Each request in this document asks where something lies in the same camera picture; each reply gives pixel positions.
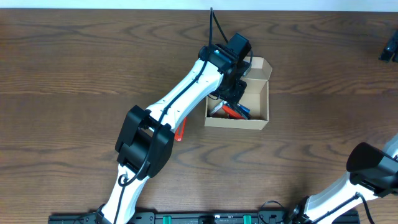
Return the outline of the black whiteboard marker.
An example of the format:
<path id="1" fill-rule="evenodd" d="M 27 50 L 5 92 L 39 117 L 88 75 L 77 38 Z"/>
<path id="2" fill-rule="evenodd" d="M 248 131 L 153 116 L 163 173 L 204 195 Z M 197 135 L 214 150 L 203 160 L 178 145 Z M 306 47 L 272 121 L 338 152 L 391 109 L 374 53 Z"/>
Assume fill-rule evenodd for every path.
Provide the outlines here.
<path id="1" fill-rule="evenodd" d="M 210 112 L 208 113 L 209 116 L 213 116 L 216 112 L 222 109 L 223 105 L 224 101 L 219 102 L 213 109 L 210 110 Z"/>

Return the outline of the blue whiteboard marker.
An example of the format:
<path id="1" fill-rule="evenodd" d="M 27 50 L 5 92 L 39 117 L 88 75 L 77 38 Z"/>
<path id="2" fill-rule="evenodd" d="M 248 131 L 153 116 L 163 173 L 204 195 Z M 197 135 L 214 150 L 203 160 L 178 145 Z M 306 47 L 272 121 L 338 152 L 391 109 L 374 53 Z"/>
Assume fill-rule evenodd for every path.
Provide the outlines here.
<path id="1" fill-rule="evenodd" d="M 241 104 L 238 104 L 238 106 L 239 106 L 239 108 L 242 109 L 245 113 L 247 113 L 247 114 L 250 113 L 250 109 L 248 109 L 247 107 L 245 107 L 245 106 L 243 106 L 243 105 L 241 105 Z"/>

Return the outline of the red black stapler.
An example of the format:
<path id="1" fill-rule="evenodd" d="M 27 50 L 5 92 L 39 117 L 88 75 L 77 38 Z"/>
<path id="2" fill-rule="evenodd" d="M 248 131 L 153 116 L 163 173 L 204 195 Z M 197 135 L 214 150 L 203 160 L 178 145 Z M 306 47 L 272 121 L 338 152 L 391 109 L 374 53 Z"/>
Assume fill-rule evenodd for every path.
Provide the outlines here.
<path id="1" fill-rule="evenodd" d="M 229 116 L 231 119 L 249 119 L 249 117 L 239 108 L 233 108 L 230 105 L 226 104 L 222 106 L 222 110 Z"/>

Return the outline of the cardboard box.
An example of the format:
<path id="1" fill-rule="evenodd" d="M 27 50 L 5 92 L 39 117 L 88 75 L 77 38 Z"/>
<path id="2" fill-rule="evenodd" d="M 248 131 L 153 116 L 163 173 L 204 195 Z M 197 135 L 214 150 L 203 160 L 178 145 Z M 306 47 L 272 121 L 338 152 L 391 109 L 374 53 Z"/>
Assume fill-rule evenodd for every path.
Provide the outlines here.
<path id="1" fill-rule="evenodd" d="M 247 83 L 239 104 L 249 109 L 250 119 L 233 119 L 223 109 L 212 113 L 221 100 L 206 98 L 205 126 L 262 130 L 269 122 L 269 78 L 272 67 L 262 57 L 253 57 L 249 73 L 242 77 Z"/>

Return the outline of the orange utility knife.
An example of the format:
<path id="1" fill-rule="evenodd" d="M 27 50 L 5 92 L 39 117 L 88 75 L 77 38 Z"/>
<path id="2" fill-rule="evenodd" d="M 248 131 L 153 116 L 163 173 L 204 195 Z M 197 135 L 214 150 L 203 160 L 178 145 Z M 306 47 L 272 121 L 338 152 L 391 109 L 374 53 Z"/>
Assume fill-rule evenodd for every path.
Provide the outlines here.
<path id="1" fill-rule="evenodd" d="M 183 135 L 184 135 L 184 132 L 185 132 L 186 121 L 187 121 L 187 119 L 184 118 L 183 121 L 178 126 L 178 128 L 175 130 L 174 139 L 176 141 L 178 141 L 178 142 L 182 141 L 182 139 L 183 139 Z"/>

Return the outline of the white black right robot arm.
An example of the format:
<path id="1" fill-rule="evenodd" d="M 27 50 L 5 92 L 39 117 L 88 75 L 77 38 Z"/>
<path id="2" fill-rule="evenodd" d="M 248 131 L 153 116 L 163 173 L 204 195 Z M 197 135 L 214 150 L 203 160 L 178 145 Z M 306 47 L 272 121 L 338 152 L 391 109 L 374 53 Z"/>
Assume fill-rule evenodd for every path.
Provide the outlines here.
<path id="1" fill-rule="evenodd" d="M 382 150 L 359 143 L 349 155 L 346 172 L 325 190 L 303 198 L 289 215 L 292 223 L 332 223 L 363 204 L 370 223 L 368 200 L 397 195 L 397 136 Z"/>

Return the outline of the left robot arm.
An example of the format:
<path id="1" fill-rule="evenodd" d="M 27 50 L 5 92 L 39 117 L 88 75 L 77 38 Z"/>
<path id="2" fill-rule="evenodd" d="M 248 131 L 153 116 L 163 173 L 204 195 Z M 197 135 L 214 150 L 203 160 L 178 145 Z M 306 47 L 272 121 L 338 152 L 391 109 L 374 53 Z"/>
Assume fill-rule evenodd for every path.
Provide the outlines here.
<path id="1" fill-rule="evenodd" d="M 127 223 L 145 183 L 159 173 L 170 158 L 175 133 L 202 99 L 212 95 L 227 102 L 243 118 L 238 106 L 251 68 L 247 38 L 236 33 L 226 44 L 208 44 L 187 76 L 158 102 L 131 108 L 116 141 L 118 177 L 109 200 L 96 212 L 96 223 Z"/>

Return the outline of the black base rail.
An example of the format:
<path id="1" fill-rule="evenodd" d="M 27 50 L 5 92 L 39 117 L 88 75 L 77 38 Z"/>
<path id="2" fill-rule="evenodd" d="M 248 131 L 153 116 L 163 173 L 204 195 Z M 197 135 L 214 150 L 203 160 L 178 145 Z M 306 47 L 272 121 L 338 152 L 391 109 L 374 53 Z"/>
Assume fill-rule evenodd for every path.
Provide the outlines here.
<path id="1" fill-rule="evenodd" d="M 280 223 L 282 210 L 263 210 L 259 213 L 153 213 L 137 212 L 130 224 L 260 224 Z M 96 213 L 83 215 L 51 215 L 48 224 L 96 224 Z"/>

